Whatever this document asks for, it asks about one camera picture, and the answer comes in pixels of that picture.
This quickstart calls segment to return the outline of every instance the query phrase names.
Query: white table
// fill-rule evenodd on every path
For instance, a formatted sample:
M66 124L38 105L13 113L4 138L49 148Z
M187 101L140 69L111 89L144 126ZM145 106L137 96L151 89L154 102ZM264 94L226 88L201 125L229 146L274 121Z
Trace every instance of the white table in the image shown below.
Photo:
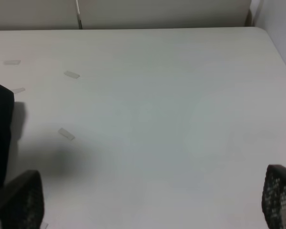
M9 170L40 170L49 229L267 228L286 66L265 31L0 31L0 84L25 88Z

